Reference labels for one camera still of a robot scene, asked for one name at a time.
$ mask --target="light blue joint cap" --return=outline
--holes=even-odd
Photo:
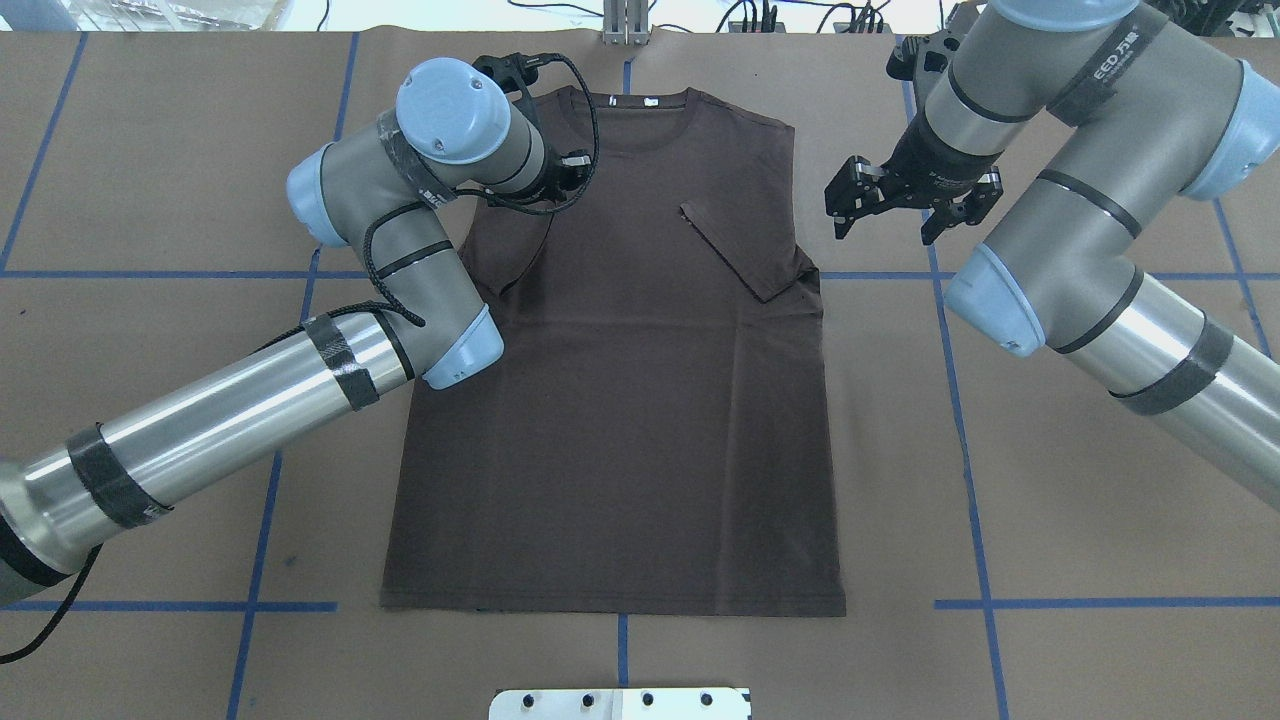
[[[1036,310],[1009,268],[986,243],[979,243],[956,273],[943,301],[982,334],[1019,357],[1044,345],[1044,328]]]
[[[1119,22],[1139,0],[991,0],[1006,19],[1044,32],[1083,32]]]
[[[293,208],[293,215],[307,227],[311,237],[329,247],[344,247],[347,241],[334,229],[329,211],[324,206],[324,190],[320,187],[320,164],[324,160],[324,151],[330,145],[333,143],[326,142],[289,170],[289,177],[284,181],[284,193],[289,199],[289,208]]]
[[[511,102],[489,76],[454,58],[433,58],[404,78],[396,119],[413,150],[436,163],[466,165],[507,140]]]
[[[493,365],[503,351],[502,334],[485,305],[453,347],[422,375],[433,389],[444,389]]]
[[[1280,87],[1240,60],[1240,99],[1213,156],[1181,195],[1212,200],[1231,190],[1280,146]]]

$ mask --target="metal bracket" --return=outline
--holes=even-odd
[[[648,45],[648,0],[604,0],[602,40],[605,45]]]
[[[750,720],[746,688],[503,691],[489,720]]]

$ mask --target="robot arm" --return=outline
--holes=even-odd
[[[936,79],[883,169],[852,158],[827,187],[837,234],[895,199],[937,218],[972,192],[984,214],[991,163],[1047,108],[1078,129],[947,306],[1014,355],[1048,345],[1280,510],[1280,368],[1123,255],[1175,195],[1217,197],[1275,151],[1280,88],[1138,0],[992,0],[963,42],[895,64]]]
[[[495,361],[502,338],[433,210],[472,193],[547,214],[581,195],[598,141],[590,158],[561,156],[506,96],[521,91],[532,114],[526,85],[552,60],[563,58],[428,60],[396,108],[294,168],[287,190],[298,219],[325,245],[351,245],[388,302],[311,318],[29,462],[0,464],[0,606],[61,582],[106,539],[419,374],[439,389]],[[466,181],[485,190],[457,190]],[[531,206],[575,188],[554,208]]]

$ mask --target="brown t-shirt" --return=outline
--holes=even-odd
[[[594,97],[577,205],[476,213],[462,258],[507,350],[416,386],[383,605],[844,615],[794,129],[692,88]],[[538,111],[590,149],[581,92]]]

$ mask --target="aluminum cylinder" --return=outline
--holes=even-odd
[[[1268,357],[1151,275],[1065,356],[1280,510],[1280,366]]]
[[[372,315],[343,315],[335,324],[379,396],[406,382]],[[334,372],[298,333],[104,423],[101,433],[142,491],[174,505],[351,409]],[[124,530],[86,491],[65,447],[0,477],[0,505],[23,544],[63,573]]]

